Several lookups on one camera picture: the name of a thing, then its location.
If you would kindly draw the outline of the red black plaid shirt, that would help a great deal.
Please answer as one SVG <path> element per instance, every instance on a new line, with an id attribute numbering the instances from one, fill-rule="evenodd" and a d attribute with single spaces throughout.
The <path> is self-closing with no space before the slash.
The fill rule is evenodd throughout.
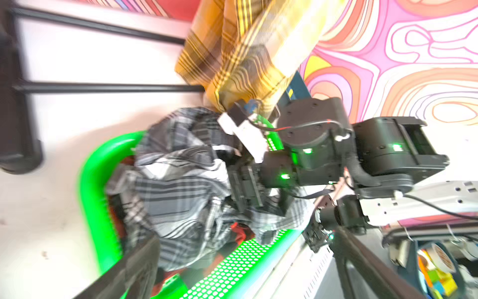
<path id="1" fill-rule="evenodd" d="M 128 156 L 119 163 L 113 171 L 108 183 L 107 183 L 107 197 L 108 205 L 110 210 L 110 215 L 113 219 L 113 224 L 119 235 L 122 246 L 125 246 L 126 237 L 128 233 L 126 232 L 126 225 L 124 224 L 124 218 L 126 213 L 124 211 L 123 204 L 120 199 L 119 191 L 110 191 L 112 189 L 111 185 L 114 179 L 119 179 L 120 172 L 131 168 L 134 163 L 134 158 Z M 232 240 L 234 240 L 238 245 L 243 241 L 250 240 L 254 237 L 254 233 L 246 226 L 239 223 L 234 223 L 231 226 L 232 229 Z"/>

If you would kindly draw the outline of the yellow plaid shirt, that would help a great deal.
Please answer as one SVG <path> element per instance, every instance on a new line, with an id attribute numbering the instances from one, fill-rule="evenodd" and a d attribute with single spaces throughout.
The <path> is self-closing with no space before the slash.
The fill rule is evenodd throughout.
<path id="1" fill-rule="evenodd" d="M 216 110 L 259 100 L 268 117 L 346 8 L 346 1 L 202 1 L 175 70 L 203 86 Z"/>

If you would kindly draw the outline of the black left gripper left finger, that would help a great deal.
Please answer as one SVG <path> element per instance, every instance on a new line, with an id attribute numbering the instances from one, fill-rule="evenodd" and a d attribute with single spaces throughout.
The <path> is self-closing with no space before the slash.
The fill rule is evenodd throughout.
<path id="1" fill-rule="evenodd" d="M 151 235 L 93 282 L 77 299 L 148 299 L 160 254 L 160 240 Z"/>

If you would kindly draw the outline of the grey plaid shirt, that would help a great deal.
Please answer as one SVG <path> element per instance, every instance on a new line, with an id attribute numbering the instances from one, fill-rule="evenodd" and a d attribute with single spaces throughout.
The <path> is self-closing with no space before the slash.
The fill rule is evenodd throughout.
<path id="1" fill-rule="evenodd" d="M 125 251 L 156 235 L 161 269 L 200 269 L 233 240 L 233 224 L 249 227 L 261 245 L 271 244 L 280 230 L 307 226 L 314 204 L 302 189 L 295 198 L 268 196 L 262 209 L 237 210 L 227 167 L 241 145 L 218 118 L 206 108 L 180 108 L 149 128 L 132 165 L 114 170 L 106 192 L 119 208 Z"/>

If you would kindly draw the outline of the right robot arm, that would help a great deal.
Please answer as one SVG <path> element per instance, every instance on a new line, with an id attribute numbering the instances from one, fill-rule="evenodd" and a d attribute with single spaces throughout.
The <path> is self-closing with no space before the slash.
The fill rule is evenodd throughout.
<path id="1" fill-rule="evenodd" d="M 285 218 L 294 203 L 332 193 L 340 179 L 353 193 L 322 213 L 343 226 L 457 224 L 478 220 L 478 184 L 422 182 L 449 165 L 413 117 L 379 117 L 351 124 L 339 98 L 287 104 L 277 125 L 251 103 L 238 102 L 219 117 L 245 156 L 229 166 L 231 197 L 241 213 Z"/>

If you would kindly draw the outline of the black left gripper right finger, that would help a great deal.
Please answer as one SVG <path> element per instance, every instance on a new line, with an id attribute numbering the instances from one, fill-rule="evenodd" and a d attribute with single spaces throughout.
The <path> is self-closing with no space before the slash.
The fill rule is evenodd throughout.
<path id="1" fill-rule="evenodd" d="M 387 267 L 370 249 L 348 230 L 334 230 L 330 248 L 336 259 L 339 281 L 346 299 L 356 299 L 348 264 L 358 271 L 365 283 L 379 299 L 423 299 L 424 295 Z"/>

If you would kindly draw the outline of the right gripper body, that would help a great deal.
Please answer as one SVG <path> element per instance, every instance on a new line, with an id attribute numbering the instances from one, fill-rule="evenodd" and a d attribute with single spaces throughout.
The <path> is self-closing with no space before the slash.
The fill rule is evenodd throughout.
<path id="1" fill-rule="evenodd" d="M 284 217 L 291 199 L 284 191 L 295 185 L 293 161 L 287 154 L 267 154 L 262 163 L 250 156 L 227 168 L 231 198 L 245 213 L 255 208 L 262 213 Z"/>

